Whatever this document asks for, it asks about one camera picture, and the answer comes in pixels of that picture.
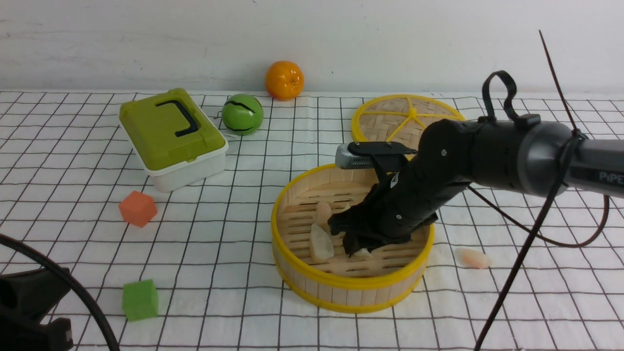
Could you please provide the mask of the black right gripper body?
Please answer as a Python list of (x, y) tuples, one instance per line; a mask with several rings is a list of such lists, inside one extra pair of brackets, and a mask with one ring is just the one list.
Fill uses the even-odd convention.
[(415, 230), (435, 222), (437, 210), (470, 183), (445, 162), (410, 161), (350, 210), (364, 211), (362, 233), (379, 233), (390, 244), (403, 244)]

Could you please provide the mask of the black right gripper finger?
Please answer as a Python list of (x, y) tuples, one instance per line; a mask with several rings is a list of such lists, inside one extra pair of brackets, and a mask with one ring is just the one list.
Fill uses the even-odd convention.
[(373, 232), (347, 232), (342, 238), (342, 244), (345, 253), (349, 256), (353, 256), (361, 249), (372, 253), (372, 251), (390, 244), (390, 238)]
[(357, 236), (362, 232), (363, 218), (363, 210), (345, 210), (332, 214), (328, 219), (330, 233), (332, 235), (345, 233)]

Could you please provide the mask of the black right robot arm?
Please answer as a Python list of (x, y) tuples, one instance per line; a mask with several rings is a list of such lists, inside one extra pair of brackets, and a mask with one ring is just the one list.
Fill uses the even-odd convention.
[(559, 122), (442, 119), (424, 129), (418, 147), (352, 142), (337, 149), (343, 170), (374, 169), (378, 182), (356, 205), (330, 216), (330, 234), (345, 253), (411, 240), (470, 184), (547, 197), (568, 187), (623, 197), (622, 140), (593, 140)]

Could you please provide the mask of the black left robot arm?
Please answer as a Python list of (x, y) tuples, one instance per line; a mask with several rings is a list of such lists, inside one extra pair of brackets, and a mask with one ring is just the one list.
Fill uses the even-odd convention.
[(42, 320), (71, 290), (47, 269), (3, 274), (0, 278), (0, 349), (69, 351), (73, 346), (68, 318)]

